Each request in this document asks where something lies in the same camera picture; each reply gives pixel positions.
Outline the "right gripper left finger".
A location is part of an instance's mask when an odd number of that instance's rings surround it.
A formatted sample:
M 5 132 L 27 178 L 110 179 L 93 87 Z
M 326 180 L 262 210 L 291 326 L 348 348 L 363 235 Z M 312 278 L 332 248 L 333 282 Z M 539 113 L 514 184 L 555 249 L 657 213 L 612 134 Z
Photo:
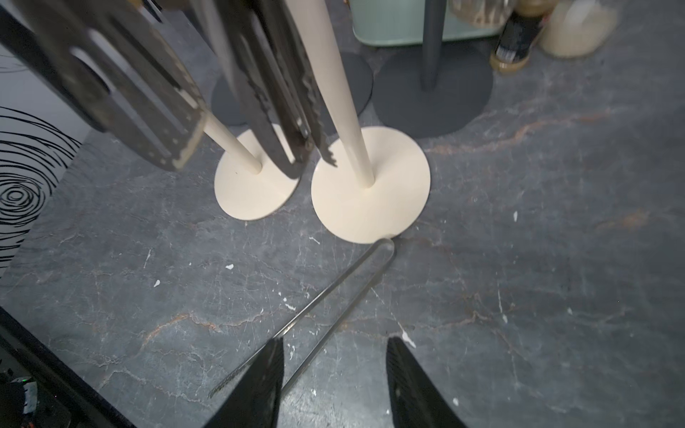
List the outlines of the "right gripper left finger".
M 277 427 L 285 374 L 282 339 L 270 339 L 205 427 Z

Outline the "cream utensil rack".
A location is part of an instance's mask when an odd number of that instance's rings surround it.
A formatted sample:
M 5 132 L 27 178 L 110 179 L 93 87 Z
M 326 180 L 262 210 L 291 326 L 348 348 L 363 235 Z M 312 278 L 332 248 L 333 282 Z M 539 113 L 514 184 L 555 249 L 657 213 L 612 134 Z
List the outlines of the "cream utensil rack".
M 251 221 L 263 219 L 282 207 L 294 193 L 299 179 L 283 174 L 251 130 L 233 135 L 209 110 L 203 111 L 198 129 L 187 139 L 180 158 L 173 160 L 179 169 L 190 159 L 201 140 L 210 137 L 224 150 L 214 177 L 216 200 L 233 219 Z
M 360 126 L 325 2 L 290 1 L 287 6 L 338 132 L 331 145 L 336 164 L 320 160 L 312 175 L 315 212 L 328 231 L 347 242 L 372 244 L 400 235 L 428 200 L 426 155 L 397 129 Z

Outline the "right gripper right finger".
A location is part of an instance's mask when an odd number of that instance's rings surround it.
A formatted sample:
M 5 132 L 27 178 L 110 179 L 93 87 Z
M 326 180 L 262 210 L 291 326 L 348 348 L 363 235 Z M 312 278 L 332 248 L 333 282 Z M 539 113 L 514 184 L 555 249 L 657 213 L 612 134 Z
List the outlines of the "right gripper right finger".
M 397 336 L 387 342 L 386 373 L 394 427 L 467 427 Z

